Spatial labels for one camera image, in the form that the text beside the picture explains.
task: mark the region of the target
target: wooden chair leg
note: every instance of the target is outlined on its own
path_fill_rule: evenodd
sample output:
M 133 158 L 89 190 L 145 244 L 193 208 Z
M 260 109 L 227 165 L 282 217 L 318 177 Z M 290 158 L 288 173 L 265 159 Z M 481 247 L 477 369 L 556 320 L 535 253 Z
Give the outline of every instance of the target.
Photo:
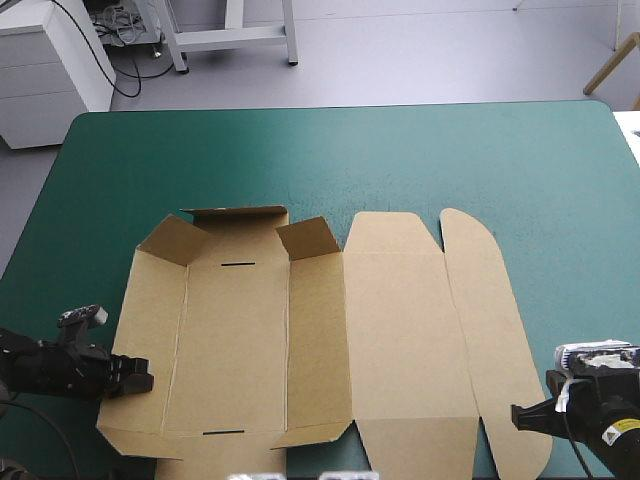
M 591 95 L 598 88 L 605 78 L 611 75 L 611 72 L 624 60 L 624 58 L 633 51 L 634 48 L 640 47 L 640 32 L 629 35 L 620 48 L 614 53 L 604 66 L 596 73 L 593 78 L 584 87 L 584 94 Z

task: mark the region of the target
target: wire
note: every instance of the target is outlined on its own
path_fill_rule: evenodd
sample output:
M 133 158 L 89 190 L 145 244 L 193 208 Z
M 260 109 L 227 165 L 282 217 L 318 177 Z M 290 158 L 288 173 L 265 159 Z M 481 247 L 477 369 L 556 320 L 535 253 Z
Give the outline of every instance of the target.
M 91 55 L 93 55 L 93 59 L 96 61 L 96 64 L 98 65 L 98 68 L 100 68 L 100 71 L 102 72 L 102 75 L 107 80 L 107 82 L 109 82 L 109 85 L 111 85 L 113 87 L 113 89 L 116 92 L 118 92 L 120 95 L 122 95 L 124 97 L 127 97 L 127 98 L 136 98 L 138 95 L 140 95 L 140 92 L 142 92 L 142 79 L 140 78 L 140 71 L 138 70 L 138 64 L 136 63 L 135 59 L 133 57 L 131 57 L 131 61 L 133 62 L 133 68 L 135 69 L 136 75 L 137 75 L 137 78 L 138 78 L 138 90 L 136 91 L 136 93 L 131 94 L 131 93 L 123 92 L 118 87 L 116 87 L 116 84 L 114 82 L 111 81 L 111 79 L 109 78 L 109 75 L 107 75 L 107 72 L 104 71 L 104 67 L 100 63 L 100 60 L 98 60 L 98 56 L 96 55 L 96 52 L 93 50 L 93 47 L 91 46 L 91 42 L 89 42 L 89 39 L 85 35 L 85 33 L 82 30 L 82 28 L 80 27 L 80 25 L 78 25 L 78 22 L 73 17 L 73 15 L 71 15 L 71 13 L 69 13 L 69 10 L 67 10 L 63 5 L 61 5 L 60 2 L 58 2 L 58 0 L 51 0 L 51 2 L 53 2 L 58 7 L 60 7 L 60 9 L 67 15 L 67 17 L 69 17 L 69 19 L 76 26 L 76 28 L 80 32 L 80 35 L 82 35 L 82 38 L 84 39 L 85 43 L 89 47 L 89 50 L 91 50 Z
M 567 431 L 567 438 L 569 439 L 569 443 L 571 443 L 571 448 L 573 448 L 573 452 L 576 454 L 576 457 L 578 457 L 578 461 L 580 462 L 584 473 L 587 475 L 587 478 L 589 480 L 593 480 L 593 474 L 591 473 L 591 470 L 589 470 L 589 466 L 587 465 L 587 462 L 585 462 L 582 453 L 580 453 L 580 450 L 578 450 L 576 440 L 573 438 L 573 434 L 571 433 L 569 420 L 567 419 L 567 412 L 562 412 L 562 421 L 564 422 L 564 428 Z
M 164 69 L 160 73 L 156 73 L 154 75 L 140 75 L 140 78 L 143 79 L 143 80 L 149 79 L 149 78 L 158 78 L 158 77 L 161 77 L 161 76 L 165 75 L 166 73 L 169 73 L 172 68 L 173 68 L 173 63 L 171 63 L 166 69 Z M 125 77 L 138 78 L 137 75 L 131 75 L 130 73 L 127 73 L 127 72 L 125 72 L 123 70 L 120 70 L 119 68 L 113 67 L 113 69 L 116 72 L 121 73 Z
M 46 415 L 45 413 L 41 412 L 37 408 L 30 407 L 30 406 L 25 405 L 23 403 L 12 402 L 10 400 L 0 400 L 0 404 L 1 405 L 8 405 L 8 406 L 11 406 L 11 407 L 16 407 L 16 408 L 21 408 L 23 410 L 31 412 L 34 415 L 37 415 L 38 417 L 40 417 L 42 420 L 44 420 L 45 423 L 49 424 L 49 426 L 56 432 L 56 434 L 60 438 L 60 441 L 62 441 L 62 443 L 64 444 L 65 448 L 67 449 L 67 455 L 69 457 L 69 463 L 71 463 L 71 466 L 73 468 L 73 476 L 75 477 L 75 480 L 81 480 L 80 479 L 80 469 L 78 468 L 78 462 L 76 461 L 76 457 L 73 454 L 73 449 L 71 448 L 71 444 L 69 443 L 69 440 L 67 440 L 67 437 L 65 437 L 64 433 L 62 432 L 62 430 L 60 430 L 60 427 L 58 427 L 58 425 L 56 425 L 56 423 L 51 418 L 49 418 L 48 415 Z

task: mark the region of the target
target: white cabinet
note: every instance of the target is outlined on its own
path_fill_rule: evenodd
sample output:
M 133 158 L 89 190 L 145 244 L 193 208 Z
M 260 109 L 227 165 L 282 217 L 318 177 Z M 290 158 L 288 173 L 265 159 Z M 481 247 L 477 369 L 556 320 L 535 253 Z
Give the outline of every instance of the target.
M 115 82 L 82 1 L 58 1 Z M 91 50 L 57 5 L 23 0 L 0 14 L 0 136 L 11 148 L 62 143 L 75 117 L 108 111 L 112 95 Z

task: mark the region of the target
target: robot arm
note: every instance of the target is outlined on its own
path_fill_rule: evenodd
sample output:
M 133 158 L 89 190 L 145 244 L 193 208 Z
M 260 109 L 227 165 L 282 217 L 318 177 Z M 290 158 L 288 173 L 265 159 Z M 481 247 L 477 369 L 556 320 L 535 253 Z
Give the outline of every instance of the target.
M 0 328 L 0 399 L 9 399 L 9 392 L 92 400 L 151 391 L 148 360 L 112 355 L 87 342 L 87 330 L 106 319 L 98 305 L 65 312 L 55 342 Z
M 516 428 L 584 443 L 618 480 L 640 479 L 640 347 L 615 340 L 562 345 L 547 386 L 551 399 L 512 405 Z

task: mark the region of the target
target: white table frame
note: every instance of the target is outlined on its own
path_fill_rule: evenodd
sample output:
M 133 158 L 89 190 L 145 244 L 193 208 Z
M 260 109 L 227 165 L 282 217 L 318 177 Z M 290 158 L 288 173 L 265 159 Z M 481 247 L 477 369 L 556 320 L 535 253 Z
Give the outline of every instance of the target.
M 181 32 L 176 22 L 170 0 L 154 0 L 173 64 L 177 71 L 189 71 L 186 53 L 209 50 L 252 47 L 257 45 L 286 44 L 289 65 L 298 64 L 296 29 L 293 19 L 293 0 L 282 0 L 284 23 L 262 27 L 244 26 L 244 0 L 227 0 L 225 28 Z
M 514 12 L 517 12 L 518 10 L 520 10 L 522 5 L 526 1 L 527 0 L 520 0 L 518 2 L 518 4 L 515 7 L 513 7 L 512 10 Z M 618 0 L 617 13 L 616 13 L 616 38 L 613 40 L 613 51 L 614 52 L 616 50 L 618 50 L 618 47 L 620 47 L 620 24 L 622 23 L 622 5 L 623 5 L 623 3 L 624 3 L 624 0 Z

